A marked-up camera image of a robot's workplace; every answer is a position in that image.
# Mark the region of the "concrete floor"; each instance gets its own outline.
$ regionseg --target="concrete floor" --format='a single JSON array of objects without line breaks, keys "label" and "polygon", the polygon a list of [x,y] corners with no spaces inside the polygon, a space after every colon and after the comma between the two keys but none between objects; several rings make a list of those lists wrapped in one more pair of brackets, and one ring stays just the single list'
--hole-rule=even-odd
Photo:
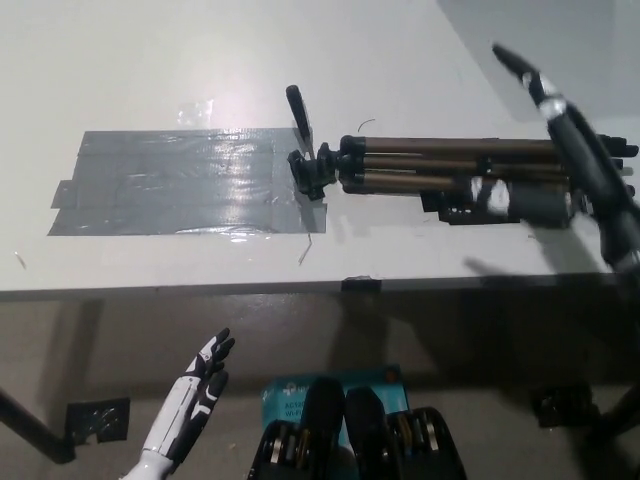
[{"label": "concrete floor", "polygon": [[55,466],[0,426],[0,476],[115,479],[137,460],[164,395],[229,326],[231,382],[177,479],[241,480],[260,390],[282,374],[399,363],[414,407],[447,420],[470,479],[624,479],[640,429],[589,451],[541,430],[528,388],[586,379],[607,409],[638,378],[635,338],[611,292],[589,288],[379,296],[230,296],[0,304],[0,386],[58,431],[70,401],[132,398],[129,439]]}]

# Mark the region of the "duct tape strip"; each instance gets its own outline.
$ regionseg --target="duct tape strip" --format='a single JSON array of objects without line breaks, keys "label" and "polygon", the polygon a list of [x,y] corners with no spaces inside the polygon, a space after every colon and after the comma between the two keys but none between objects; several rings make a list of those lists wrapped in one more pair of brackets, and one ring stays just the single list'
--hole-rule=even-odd
[{"label": "duct tape strip", "polygon": [[87,132],[49,234],[324,233],[326,206],[296,194],[296,148],[292,129]]}]

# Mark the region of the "table leg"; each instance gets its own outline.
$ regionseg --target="table leg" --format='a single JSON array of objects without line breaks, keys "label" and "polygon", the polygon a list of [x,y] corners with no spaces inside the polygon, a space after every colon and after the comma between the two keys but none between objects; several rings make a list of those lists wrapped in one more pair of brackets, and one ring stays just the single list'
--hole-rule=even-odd
[{"label": "table leg", "polygon": [[636,420],[638,412],[640,412],[640,384],[631,387],[611,411],[600,417],[593,425],[587,439],[596,444],[612,440],[638,424]]},{"label": "table leg", "polygon": [[2,389],[0,389],[0,422],[54,463],[68,463],[76,458],[71,441],[57,437],[44,423]]}]

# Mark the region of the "blue box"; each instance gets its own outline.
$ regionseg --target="blue box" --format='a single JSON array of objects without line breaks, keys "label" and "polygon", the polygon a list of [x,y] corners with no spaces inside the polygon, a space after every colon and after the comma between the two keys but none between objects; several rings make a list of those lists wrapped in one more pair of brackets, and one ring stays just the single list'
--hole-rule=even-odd
[{"label": "blue box", "polygon": [[[386,413],[401,412],[409,409],[409,402],[407,401],[407,394],[398,365],[373,370],[281,377],[274,380],[262,391],[263,430],[273,420],[299,422],[307,389],[319,376],[330,376],[338,379],[344,387],[345,395],[347,390],[354,387],[371,387],[382,401]],[[344,419],[342,420],[339,444],[351,450]]]}]

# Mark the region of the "robotic hand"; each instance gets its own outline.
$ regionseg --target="robotic hand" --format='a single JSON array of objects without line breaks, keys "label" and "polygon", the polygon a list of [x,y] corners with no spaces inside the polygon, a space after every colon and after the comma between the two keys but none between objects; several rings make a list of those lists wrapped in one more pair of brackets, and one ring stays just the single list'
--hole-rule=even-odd
[{"label": "robotic hand", "polygon": [[[551,82],[532,64],[500,45],[493,53],[502,65],[522,83],[538,111],[547,122],[549,137],[572,182],[584,193],[598,224],[602,258],[624,280],[640,286],[640,208],[620,177],[607,149],[584,118]],[[638,148],[623,145],[628,156]],[[489,210],[492,205],[506,211],[510,201],[504,185],[479,185],[473,189],[479,203],[482,190]]]},{"label": "robotic hand", "polygon": [[202,347],[173,384],[140,461],[122,480],[163,480],[184,462],[227,384],[223,360],[234,344],[225,328]]}]

